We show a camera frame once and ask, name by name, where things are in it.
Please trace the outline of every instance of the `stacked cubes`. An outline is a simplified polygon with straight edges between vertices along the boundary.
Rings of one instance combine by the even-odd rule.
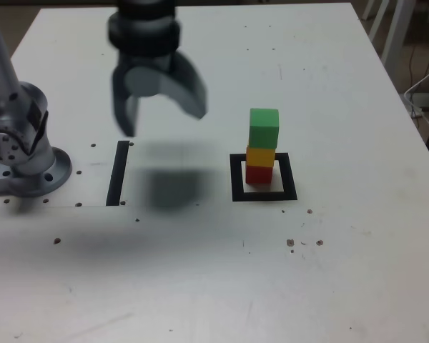
[[[272,182],[278,129],[277,109],[251,109],[250,140],[246,150],[247,184]]]

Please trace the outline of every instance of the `white table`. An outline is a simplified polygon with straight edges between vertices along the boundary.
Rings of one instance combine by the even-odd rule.
[[[14,55],[82,174],[0,197],[0,343],[429,342],[429,154],[351,5],[180,9],[209,114],[143,101],[106,207],[112,12],[42,10]],[[251,107],[280,110],[297,201],[232,202]],[[149,192],[182,175],[184,206]]]

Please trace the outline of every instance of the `cable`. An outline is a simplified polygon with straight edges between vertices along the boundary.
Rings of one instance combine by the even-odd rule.
[[[408,60],[408,73],[410,74],[410,87],[413,86],[413,71],[412,71],[412,60],[413,60],[413,56],[415,55],[415,49],[416,49],[416,44],[413,44],[413,48],[412,48],[412,52],[410,54],[410,59]],[[410,102],[413,104],[413,94],[411,94],[410,96]],[[420,128],[420,122],[418,121],[418,117],[415,113],[415,109],[412,107],[412,111],[411,111],[411,117],[412,120],[416,119],[416,124],[418,129]]]
[[[412,53],[410,55],[410,61],[408,62],[408,72],[410,73],[410,87],[413,85],[412,60],[413,60],[413,56],[415,54],[415,48],[416,48],[416,44],[413,45],[413,50],[412,50]],[[429,61],[428,61],[428,65],[426,66],[426,69],[424,71],[423,77],[425,77],[428,74],[428,71],[429,71]],[[412,104],[415,104],[415,102],[413,101],[413,96],[419,90],[420,87],[421,87],[421,84],[419,84],[418,87],[416,87],[416,89],[414,89],[410,94],[410,102]],[[410,116],[412,117],[412,120],[416,119],[416,126],[417,126],[417,129],[419,129],[420,128],[420,121],[419,121],[418,115],[415,112],[414,107],[412,107]]]
[[[426,122],[429,124],[429,119],[426,118],[426,115],[424,115],[424,112],[422,111],[422,109],[416,105],[414,105],[414,103],[412,103],[408,98],[407,95],[408,93],[414,89],[416,86],[418,86],[419,84],[421,84],[421,82],[423,82],[424,80],[426,80],[429,77],[429,74],[424,76],[420,81],[418,81],[416,84],[414,84],[413,86],[411,86],[409,89],[407,89],[407,91],[405,91],[405,93],[403,94],[404,99],[406,100],[407,103],[409,103],[409,105],[412,106],[412,109],[415,109],[417,111],[417,113],[419,113],[424,120],[426,120]]]

